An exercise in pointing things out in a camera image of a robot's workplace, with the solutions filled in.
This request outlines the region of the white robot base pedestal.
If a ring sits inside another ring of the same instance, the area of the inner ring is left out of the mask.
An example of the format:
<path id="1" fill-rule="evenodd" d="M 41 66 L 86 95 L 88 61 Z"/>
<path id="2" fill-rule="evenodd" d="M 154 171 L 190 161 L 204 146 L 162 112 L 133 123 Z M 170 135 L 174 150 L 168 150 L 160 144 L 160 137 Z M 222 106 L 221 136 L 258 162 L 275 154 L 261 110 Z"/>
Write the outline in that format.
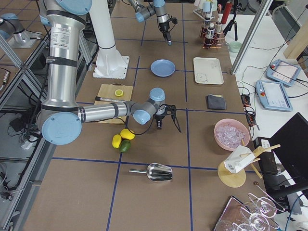
<path id="1" fill-rule="evenodd" d="M 106 0 L 92 1 L 90 18 L 99 48 L 93 76 L 95 78 L 125 79 L 129 57 L 122 56 L 116 48 Z"/>

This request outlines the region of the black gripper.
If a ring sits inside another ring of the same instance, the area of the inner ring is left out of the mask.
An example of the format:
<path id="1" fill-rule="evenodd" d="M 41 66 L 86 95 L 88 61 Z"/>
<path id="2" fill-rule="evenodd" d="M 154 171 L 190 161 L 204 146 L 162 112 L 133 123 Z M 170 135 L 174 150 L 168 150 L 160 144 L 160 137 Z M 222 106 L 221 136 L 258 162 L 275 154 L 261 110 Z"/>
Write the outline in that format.
<path id="1" fill-rule="evenodd" d="M 178 20 L 176 17 L 170 16 L 170 15 L 161 15 L 158 17 L 158 26 L 160 32 L 163 33 L 163 37 L 168 44 L 168 46 L 171 46 L 172 44 L 172 38 L 171 34 L 169 33 L 169 23 L 172 22 L 174 25 L 178 23 Z"/>
<path id="2" fill-rule="evenodd" d="M 176 129 L 178 130 L 178 132 L 181 133 L 180 124 L 176 116 L 176 106 L 175 105 L 163 104 L 160 106 L 158 112 L 154 115 L 154 118 L 156 119 L 156 128 L 162 129 L 162 120 L 167 115 L 171 116 Z"/>

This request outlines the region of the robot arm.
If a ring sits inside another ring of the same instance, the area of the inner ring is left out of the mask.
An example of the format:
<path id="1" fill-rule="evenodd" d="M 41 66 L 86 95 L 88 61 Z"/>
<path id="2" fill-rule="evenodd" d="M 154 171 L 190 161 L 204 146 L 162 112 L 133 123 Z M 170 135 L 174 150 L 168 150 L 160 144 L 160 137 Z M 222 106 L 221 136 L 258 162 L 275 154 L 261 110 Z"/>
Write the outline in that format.
<path id="1" fill-rule="evenodd" d="M 135 10 L 135 17 L 140 23 L 155 15 L 159 31 L 162 33 L 168 46 L 171 46 L 172 38 L 170 31 L 178 23 L 178 20 L 176 17 L 167 13 L 165 1 L 153 0 L 147 6 L 144 6 L 138 0 L 129 0 L 128 3 Z"/>
<path id="2" fill-rule="evenodd" d="M 116 48 L 108 3 L 105 0 L 42 0 L 41 22 L 51 27 L 50 54 L 46 59 L 48 95 L 41 104 L 37 125 L 43 137 L 55 145 L 73 142 L 85 122 L 132 116 L 143 125 L 151 118 L 161 123 L 174 105 L 165 103 L 165 93 L 154 88 L 144 103 L 124 101 L 92 106 L 78 106 L 75 101 L 79 37 L 91 17 L 98 43 L 95 77 L 124 79 L 129 57 Z"/>

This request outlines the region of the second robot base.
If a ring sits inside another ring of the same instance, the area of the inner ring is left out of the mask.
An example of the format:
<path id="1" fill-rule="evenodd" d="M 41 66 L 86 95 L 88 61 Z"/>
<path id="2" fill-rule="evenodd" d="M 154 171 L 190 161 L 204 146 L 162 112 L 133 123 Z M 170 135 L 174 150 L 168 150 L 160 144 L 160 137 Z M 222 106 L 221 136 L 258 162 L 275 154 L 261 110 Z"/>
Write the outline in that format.
<path id="1" fill-rule="evenodd" d="M 30 49 L 37 40 L 43 38 L 40 32 L 26 30 L 14 13 L 5 13 L 0 16 L 0 35 L 11 48 L 21 49 Z"/>

